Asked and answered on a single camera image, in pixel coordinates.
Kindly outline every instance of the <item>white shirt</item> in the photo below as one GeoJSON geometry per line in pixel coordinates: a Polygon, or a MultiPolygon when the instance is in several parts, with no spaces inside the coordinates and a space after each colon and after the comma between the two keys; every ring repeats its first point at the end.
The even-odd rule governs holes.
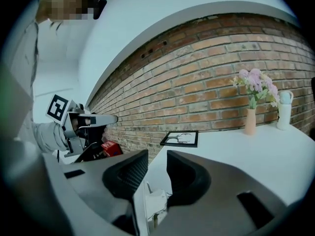
{"type": "Polygon", "coordinates": [[[43,152],[53,152],[57,149],[65,151],[67,150],[67,142],[59,124],[54,122],[36,124],[32,119],[32,84],[35,80],[38,60],[38,24],[35,21],[38,3],[39,0],[33,0],[25,9],[3,46],[0,57],[1,66],[4,66],[9,72],[5,73],[6,79],[2,78],[2,80],[10,81],[11,85],[15,84],[16,81],[18,85],[12,86],[13,90],[11,85],[9,88],[1,89],[5,90],[6,94],[12,94],[2,101],[12,111],[10,109],[4,111],[4,117],[1,121],[8,122],[4,127],[11,135],[14,132],[9,129],[14,127],[14,122],[18,122],[20,116],[24,116],[22,118],[23,124],[18,128],[17,136],[19,139],[38,145],[43,152]],[[25,94],[17,94],[19,90],[15,88],[18,87],[21,87],[25,94]],[[28,100],[31,101],[31,107],[27,104],[20,104],[20,102],[24,103],[28,100]]]}

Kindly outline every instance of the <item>white wall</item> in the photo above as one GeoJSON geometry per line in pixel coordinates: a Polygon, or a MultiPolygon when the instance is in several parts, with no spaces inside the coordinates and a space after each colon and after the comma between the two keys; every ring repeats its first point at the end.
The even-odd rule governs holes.
{"type": "Polygon", "coordinates": [[[111,0],[92,30],[79,60],[83,104],[142,44],[163,31],[199,17],[248,12],[296,23],[282,0],[111,0]]]}
{"type": "Polygon", "coordinates": [[[54,94],[80,103],[78,93],[78,63],[75,61],[39,62],[33,85],[34,122],[52,122],[45,116],[54,94]]]}

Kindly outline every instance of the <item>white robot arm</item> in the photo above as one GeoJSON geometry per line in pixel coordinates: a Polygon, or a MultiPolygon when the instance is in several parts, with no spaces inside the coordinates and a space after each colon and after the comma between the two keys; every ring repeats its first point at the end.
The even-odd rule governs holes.
{"type": "Polygon", "coordinates": [[[85,138],[79,137],[80,131],[93,127],[106,126],[118,121],[115,115],[85,114],[83,105],[77,105],[73,100],[67,100],[59,95],[53,95],[46,116],[62,126],[70,153],[82,154],[85,138]],[[72,121],[77,119],[78,128],[74,130],[72,121]]]}

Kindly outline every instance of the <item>white thermos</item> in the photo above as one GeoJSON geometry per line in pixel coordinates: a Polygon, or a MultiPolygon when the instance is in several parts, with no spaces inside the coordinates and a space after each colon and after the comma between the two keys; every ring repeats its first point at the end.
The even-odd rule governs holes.
{"type": "Polygon", "coordinates": [[[292,109],[293,93],[291,91],[283,91],[280,93],[280,103],[278,104],[279,119],[277,128],[286,130],[290,126],[291,109],[292,109]]]}

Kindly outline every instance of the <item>white table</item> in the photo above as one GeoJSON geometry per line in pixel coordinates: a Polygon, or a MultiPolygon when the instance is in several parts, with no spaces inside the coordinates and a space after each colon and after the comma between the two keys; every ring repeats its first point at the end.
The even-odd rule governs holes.
{"type": "Polygon", "coordinates": [[[233,165],[265,185],[286,205],[304,197],[315,174],[315,142],[297,128],[286,131],[275,123],[258,126],[254,136],[244,130],[199,133],[198,147],[164,146],[149,165],[144,181],[135,194],[139,228],[145,233],[144,183],[172,193],[166,172],[166,152],[177,150],[233,165]]]}

